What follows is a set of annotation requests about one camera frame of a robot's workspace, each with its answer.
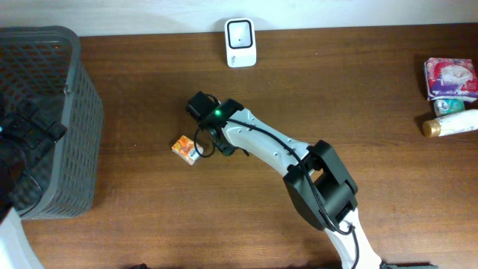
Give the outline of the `orange tissue packet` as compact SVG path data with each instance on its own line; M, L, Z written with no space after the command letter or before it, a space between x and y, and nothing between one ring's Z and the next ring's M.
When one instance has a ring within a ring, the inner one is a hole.
M204 149L199 144L185 135L182 135L173 145L172 151L185 160L189 165L194 165L200 158Z

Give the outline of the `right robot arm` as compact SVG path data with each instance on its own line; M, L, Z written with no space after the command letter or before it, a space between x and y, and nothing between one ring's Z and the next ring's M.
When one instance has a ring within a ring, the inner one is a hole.
M209 133L213 149L224 156L238 150L254 155L282 177L298 214L324 231L343 268L384 268L359 221L358 186L335 149L319 140L294 140L255 117L239 102L199 91L186 104L198 130Z

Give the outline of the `white tube gold cap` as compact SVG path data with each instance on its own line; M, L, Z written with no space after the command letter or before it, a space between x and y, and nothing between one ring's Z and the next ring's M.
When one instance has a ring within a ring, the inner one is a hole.
M477 130L477 109L461 111L443 117L427 120L423 123L426 137L441 137Z

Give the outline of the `small green tissue packet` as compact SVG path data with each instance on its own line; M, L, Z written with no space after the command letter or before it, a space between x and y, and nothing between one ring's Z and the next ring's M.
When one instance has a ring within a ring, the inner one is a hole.
M433 106L437 117L443 117L465 110L464 102L458 99L437 99L433 102Z

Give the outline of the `red purple tissue pack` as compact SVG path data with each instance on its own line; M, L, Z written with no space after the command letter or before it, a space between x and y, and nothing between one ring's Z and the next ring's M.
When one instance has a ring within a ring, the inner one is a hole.
M477 72L471 59L429 58L423 64L429 101L477 101Z

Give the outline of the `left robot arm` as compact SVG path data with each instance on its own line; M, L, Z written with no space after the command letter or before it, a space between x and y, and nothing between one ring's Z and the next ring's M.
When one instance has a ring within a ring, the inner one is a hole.
M1 115L1 267L42 268L25 235L21 215L14 208L13 192L23 180L31 180L43 197L43 189L31 170L66 134L66 127L31 100L16 111Z

